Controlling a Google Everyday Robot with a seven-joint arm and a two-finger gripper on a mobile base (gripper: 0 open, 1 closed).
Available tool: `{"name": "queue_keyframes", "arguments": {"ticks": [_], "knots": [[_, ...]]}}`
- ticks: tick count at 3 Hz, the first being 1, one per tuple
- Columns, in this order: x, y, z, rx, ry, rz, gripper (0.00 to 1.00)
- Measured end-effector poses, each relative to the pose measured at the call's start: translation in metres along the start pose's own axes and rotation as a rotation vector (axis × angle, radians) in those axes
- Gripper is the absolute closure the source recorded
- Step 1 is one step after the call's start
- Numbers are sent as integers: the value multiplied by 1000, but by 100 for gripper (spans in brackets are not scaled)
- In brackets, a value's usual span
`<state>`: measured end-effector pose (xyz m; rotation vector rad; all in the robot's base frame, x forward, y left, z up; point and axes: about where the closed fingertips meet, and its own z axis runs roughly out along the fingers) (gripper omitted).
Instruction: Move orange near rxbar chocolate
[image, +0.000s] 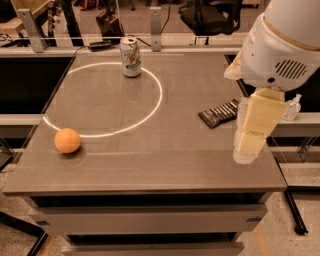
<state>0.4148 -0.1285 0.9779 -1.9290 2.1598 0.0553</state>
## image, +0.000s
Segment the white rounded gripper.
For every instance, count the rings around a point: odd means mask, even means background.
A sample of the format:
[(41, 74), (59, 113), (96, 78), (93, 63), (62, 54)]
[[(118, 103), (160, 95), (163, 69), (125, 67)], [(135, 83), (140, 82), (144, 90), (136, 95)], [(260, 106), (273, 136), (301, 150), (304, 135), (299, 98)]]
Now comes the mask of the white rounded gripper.
[(260, 15), (241, 53), (224, 71), (230, 80), (243, 79), (258, 88), (249, 97), (242, 97), (238, 106), (237, 130), (233, 159), (238, 164), (251, 164), (263, 149), (266, 138), (280, 121), (287, 103), (279, 90), (290, 91), (303, 85), (319, 68), (319, 52), (305, 49), (277, 32)]

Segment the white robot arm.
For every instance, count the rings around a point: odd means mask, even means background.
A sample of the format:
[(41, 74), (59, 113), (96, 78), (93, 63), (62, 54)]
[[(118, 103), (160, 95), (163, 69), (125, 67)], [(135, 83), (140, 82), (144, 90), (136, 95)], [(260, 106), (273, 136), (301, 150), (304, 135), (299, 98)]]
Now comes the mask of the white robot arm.
[(281, 120), (285, 93), (320, 67), (320, 0), (270, 0), (224, 77), (255, 92), (238, 107), (233, 159), (250, 164)]

